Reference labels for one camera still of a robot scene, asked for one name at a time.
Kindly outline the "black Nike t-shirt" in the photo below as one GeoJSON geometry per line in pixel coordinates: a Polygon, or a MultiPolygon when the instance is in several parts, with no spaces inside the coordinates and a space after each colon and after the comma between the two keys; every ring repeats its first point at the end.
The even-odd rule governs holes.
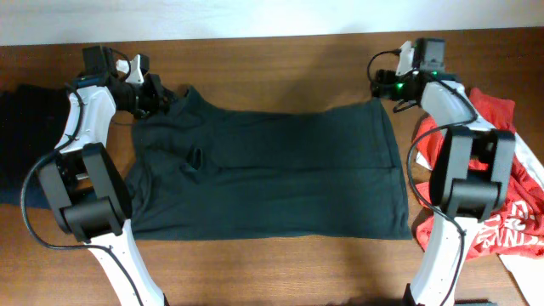
{"type": "Polygon", "coordinates": [[[378,99],[318,113],[218,108],[190,88],[133,126],[138,240],[407,240],[394,130],[378,99]]]}

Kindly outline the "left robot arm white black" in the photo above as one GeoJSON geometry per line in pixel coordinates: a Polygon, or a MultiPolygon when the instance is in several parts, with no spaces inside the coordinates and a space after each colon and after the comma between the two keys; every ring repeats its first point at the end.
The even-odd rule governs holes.
{"type": "Polygon", "coordinates": [[[72,249],[90,251],[123,305],[165,306],[165,293],[145,266],[132,231],[133,209],[106,151],[113,117],[136,119],[164,110],[173,96],[151,74],[143,54],[129,59],[106,46],[84,48],[84,70],[67,84],[70,103],[59,143],[31,168],[72,249]]]}

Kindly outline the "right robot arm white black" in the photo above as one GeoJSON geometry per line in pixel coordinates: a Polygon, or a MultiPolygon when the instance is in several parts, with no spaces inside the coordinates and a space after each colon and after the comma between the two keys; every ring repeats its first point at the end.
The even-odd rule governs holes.
{"type": "Polygon", "coordinates": [[[487,122],[464,86],[445,71],[444,40],[419,38],[391,53],[399,63],[393,71],[369,77],[372,95],[395,101],[394,112],[422,108],[437,125],[429,132],[444,135],[428,195],[414,192],[433,211],[433,227],[422,264],[401,302],[452,305],[471,244],[506,200],[515,138],[487,122]]]}

